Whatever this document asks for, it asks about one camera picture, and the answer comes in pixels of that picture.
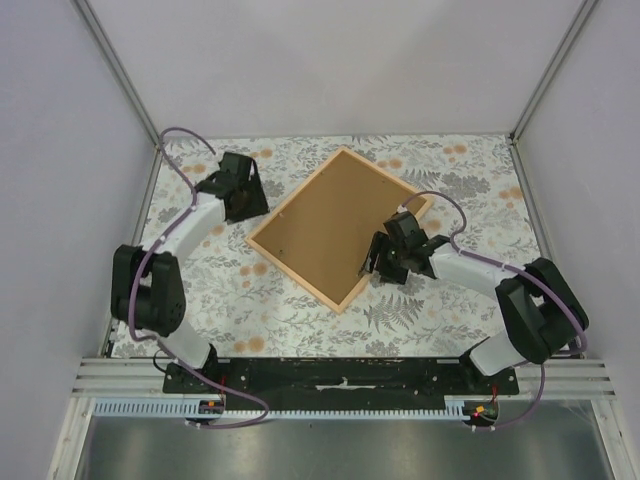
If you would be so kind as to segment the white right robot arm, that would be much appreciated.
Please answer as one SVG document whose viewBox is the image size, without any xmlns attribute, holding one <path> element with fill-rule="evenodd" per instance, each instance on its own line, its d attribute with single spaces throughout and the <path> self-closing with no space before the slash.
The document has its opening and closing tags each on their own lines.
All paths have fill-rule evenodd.
<svg viewBox="0 0 640 480">
<path fill-rule="evenodd" d="M 497 302 L 503 330 L 461 356 L 465 363 L 457 377 L 469 393 L 483 392 L 507 368 L 544 364 L 574 339 L 585 345 L 588 317 L 552 261 L 538 258 L 522 267 L 501 263 L 456 246 L 451 237 L 428 237 L 408 211 L 394 214 L 373 235 L 361 270 L 398 285 L 415 273 Z"/>
</svg>

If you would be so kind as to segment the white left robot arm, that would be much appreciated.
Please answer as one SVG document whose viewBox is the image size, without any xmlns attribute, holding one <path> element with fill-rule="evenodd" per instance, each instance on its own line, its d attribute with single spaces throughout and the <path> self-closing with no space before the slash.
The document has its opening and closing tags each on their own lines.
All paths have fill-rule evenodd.
<svg viewBox="0 0 640 480">
<path fill-rule="evenodd" d="M 190 186 L 190 205 L 151 242 L 114 253 L 110 309 L 136 341 L 152 339 L 188 365 L 185 379 L 198 392 L 219 384 L 215 348 L 186 320 L 181 266 L 216 226 L 269 212 L 254 158 L 226 152 L 211 175 Z"/>
</svg>

